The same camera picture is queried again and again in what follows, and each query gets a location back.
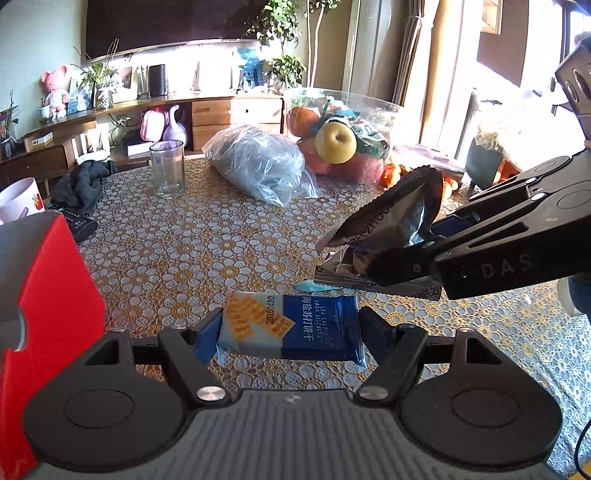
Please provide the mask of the black cloth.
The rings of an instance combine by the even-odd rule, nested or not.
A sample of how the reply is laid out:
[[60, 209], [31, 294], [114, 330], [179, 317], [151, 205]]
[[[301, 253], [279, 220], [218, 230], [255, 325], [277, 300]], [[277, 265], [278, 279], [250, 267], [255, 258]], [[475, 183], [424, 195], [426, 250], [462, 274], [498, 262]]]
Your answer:
[[64, 175], [52, 188], [51, 203], [80, 214], [92, 213], [103, 196], [107, 178], [117, 172], [112, 160], [87, 160]]

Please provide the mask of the wall television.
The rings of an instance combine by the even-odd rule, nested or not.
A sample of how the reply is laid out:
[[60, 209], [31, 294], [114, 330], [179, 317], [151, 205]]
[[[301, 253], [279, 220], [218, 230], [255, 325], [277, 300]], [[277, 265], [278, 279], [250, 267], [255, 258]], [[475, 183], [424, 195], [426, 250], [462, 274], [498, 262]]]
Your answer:
[[257, 0], [103, 0], [86, 9], [85, 53], [104, 56], [113, 40], [119, 52], [188, 43], [249, 39], [266, 6]]

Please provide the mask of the pink mug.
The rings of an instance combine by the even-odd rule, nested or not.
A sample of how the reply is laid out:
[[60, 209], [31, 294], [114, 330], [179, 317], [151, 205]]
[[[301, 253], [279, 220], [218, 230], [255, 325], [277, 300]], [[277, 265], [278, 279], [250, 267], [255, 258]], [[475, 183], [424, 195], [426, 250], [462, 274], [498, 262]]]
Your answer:
[[32, 177], [18, 180], [0, 193], [1, 225], [44, 211], [43, 200]]

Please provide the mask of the clear drinking glass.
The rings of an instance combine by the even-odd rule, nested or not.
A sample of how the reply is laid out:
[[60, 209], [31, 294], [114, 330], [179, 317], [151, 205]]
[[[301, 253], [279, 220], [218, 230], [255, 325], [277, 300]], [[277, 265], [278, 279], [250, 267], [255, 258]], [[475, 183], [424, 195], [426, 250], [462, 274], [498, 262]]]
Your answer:
[[163, 198], [174, 198], [185, 192], [184, 144], [164, 140], [150, 146], [149, 165], [155, 192]]

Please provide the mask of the wooden tv sideboard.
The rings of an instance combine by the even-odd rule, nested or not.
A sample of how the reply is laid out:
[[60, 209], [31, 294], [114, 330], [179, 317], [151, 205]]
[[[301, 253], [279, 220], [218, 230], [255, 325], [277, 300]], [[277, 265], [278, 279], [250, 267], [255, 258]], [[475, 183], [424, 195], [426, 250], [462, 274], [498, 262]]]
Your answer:
[[283, 98], [270, 93], [155, 97], [87, 110], [26, 134], [25, 151], [1, 162], [1, 186], [26, 177], [46, 182], [94, 158], [110, 156], [118, 169], [134, 168], [149, 157], [147, 144], [160, 140], [180, 140], [188, 152], [199, 152], [230, 126], [280, 133], [283, 116]]

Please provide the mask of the red cardboard box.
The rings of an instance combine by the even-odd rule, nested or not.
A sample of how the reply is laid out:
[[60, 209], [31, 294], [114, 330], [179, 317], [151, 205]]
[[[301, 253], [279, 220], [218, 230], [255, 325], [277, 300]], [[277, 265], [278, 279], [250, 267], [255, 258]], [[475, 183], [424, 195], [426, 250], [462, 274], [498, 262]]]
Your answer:
[[36, 460], [25, 405], [102, 336], [105, 304], [64, 216], [34, 214], [1, 228], [1, 476]]

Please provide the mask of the black speaker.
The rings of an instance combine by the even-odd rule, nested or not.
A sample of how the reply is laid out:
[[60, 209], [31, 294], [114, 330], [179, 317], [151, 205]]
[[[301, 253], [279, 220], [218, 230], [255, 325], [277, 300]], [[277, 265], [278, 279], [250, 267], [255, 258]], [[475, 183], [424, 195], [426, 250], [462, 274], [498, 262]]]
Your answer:
[[148, 68], [148, 92], [151, 98], [167, 94], [166, 65], [151, 65]]

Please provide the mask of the yellow apple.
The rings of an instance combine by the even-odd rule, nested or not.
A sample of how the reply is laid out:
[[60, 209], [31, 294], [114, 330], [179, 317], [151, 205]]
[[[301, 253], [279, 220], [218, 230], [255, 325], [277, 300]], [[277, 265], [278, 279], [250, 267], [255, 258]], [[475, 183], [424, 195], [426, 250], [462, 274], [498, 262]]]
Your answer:
[[356, 155], [356, 135], [342, 121], [326, 121], [315, 136], [315, 149], [322, 161], [341, 165]]

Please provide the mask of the pink teddy bear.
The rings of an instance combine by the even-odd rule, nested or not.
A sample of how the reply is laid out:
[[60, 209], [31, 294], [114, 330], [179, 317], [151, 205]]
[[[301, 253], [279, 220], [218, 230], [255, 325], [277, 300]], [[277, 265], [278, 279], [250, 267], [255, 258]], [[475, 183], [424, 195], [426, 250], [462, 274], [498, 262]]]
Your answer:
[[43, 106], [49, 110], [51, 120], [63, 118], [67, 112], [69, 77], [67, 67], [62, 65], [53, 71], [46, 71], [41, 76], [41, 83], [47, 90]]

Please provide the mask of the blue cracker packet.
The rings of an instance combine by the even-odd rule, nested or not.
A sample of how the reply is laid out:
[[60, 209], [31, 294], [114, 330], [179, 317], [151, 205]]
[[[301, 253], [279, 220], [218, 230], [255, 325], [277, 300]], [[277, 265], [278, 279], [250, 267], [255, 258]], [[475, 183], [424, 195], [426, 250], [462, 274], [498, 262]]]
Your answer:
[[222, 309], [216, 350], [219, 357], [233, 353], [366, 365], [354, 296], [232, 291]]

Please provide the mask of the dark foil snack bag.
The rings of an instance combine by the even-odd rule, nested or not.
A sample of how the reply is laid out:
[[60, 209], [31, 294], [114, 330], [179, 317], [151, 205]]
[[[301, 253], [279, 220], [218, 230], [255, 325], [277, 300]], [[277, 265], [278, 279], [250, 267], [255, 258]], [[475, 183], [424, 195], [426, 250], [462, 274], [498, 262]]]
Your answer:
[[431, 226], [442, 194], [429, 184], [398, 184], [370, 201], [317, 243], [332, 251], [315, 268], [317, 283], [437, 301], [423, 246], [437, 240]]

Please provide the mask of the black remote control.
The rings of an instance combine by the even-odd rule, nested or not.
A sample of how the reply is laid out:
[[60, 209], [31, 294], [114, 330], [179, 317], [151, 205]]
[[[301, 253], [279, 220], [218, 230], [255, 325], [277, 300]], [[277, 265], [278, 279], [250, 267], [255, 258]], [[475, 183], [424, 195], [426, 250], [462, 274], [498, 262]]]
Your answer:
[[47, 208], [60, 212], [64, 216], [74, 241], [77, 244], [81, 244], [90, 238], [98, 228], [98, 223], [95, 220], [71, 209], [58, 207], [53, 204], [49, 204]]

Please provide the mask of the clear plastic bag of contents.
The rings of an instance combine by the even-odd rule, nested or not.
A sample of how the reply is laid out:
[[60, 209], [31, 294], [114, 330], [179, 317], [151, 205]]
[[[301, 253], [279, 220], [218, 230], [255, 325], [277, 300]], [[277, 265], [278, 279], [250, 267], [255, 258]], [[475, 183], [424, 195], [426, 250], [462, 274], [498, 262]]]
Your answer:
[[286, 207], [299, 197], [321, 196], [304, 154], [283, 135], [256, 126], [228, 127], [215, 133], [202, 153], [228, 183], [256, 200]]

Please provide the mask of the purple vase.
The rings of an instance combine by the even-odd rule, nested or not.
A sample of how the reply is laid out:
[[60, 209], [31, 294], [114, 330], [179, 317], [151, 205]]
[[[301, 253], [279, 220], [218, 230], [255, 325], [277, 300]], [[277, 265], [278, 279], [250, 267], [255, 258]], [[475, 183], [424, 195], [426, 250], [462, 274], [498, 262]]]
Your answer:
[[168, 112], [168, 123], [165, 127], [161, 140], [162, 141], [178, 141], [183, 145], [187, 143], [187, 134], [184, 126], [176, 120], [176, 112], [179, 110], [178, 104], [172, 105]]

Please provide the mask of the potted tree plant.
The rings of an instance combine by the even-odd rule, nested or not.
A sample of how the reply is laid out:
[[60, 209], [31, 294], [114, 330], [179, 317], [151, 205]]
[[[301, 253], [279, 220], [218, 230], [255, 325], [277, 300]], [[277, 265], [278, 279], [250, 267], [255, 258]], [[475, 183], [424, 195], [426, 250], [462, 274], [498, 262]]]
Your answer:
[[304, 14], [298, 13], [301, 1], [266, 1], [262, 11], [249, 20], [246, 30], [263, 48], [273, 47], [279, 55], [266, 60], [267, 77], [273, 89], [297, 86], [315, 87], [320, 63], [320, 31], [325, 16], [342, 1], [304, 1]]

